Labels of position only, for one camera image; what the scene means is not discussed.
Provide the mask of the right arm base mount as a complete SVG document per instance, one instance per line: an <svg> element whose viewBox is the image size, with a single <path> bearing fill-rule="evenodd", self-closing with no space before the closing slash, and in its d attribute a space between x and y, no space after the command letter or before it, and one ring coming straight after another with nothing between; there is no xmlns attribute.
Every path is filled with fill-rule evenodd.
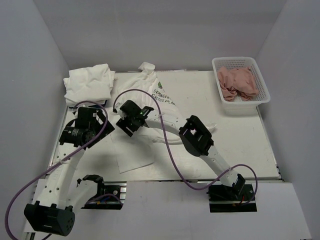
<svg viewBox="0 0 320 240"><path fill-rule="evenodd" d="M212 185L207 190L210 213L254 213L257 212L254 188L245 184L239 196L231 196L223 185Z"/></svg>

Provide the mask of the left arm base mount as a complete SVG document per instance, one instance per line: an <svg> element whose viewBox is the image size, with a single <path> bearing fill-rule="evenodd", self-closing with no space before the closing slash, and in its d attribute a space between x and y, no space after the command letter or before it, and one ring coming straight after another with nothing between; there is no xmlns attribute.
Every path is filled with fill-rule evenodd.
<svg viewBox="0 0 320 240"><path fill-rule="evenodd" d="M127 184L106 182L102 192L89 199L82 209L121 210L126 199Z"/></svg>

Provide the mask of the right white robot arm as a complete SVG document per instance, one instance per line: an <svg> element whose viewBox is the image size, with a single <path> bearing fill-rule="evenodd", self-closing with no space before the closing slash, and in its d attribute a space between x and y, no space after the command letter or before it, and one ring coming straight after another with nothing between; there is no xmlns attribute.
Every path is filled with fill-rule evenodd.
<svg viewBox="0 0 320 240"><path fill-rule="evenodd" d="M220 155L211 132L197 116L191 115L182 119L165 115L150 106L140 108L132 100L115 104L113 112L120 116L116 125L129 137L142 127L159 129L178 136L189 154L201 158L219 176L229 198L236 200L243 195L245 179Z"/></svg>

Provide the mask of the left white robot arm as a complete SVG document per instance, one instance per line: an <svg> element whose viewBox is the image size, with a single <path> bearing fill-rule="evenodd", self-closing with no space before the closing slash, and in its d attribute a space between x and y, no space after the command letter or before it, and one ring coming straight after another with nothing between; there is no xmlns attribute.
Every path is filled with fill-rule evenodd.
<svg viewBox="0 0 320 240"><path fill-rule="evenodd" d="M75 119L64 127L55 152L58 165L50 171L44 189L34 203L28 203L24 215L36 232L67 236L70 234L76 214L91 199L105 196L103 177L87 174L78 179L70 192L77 165L85 151L114 131L105 109L79 107Z"/></svg>

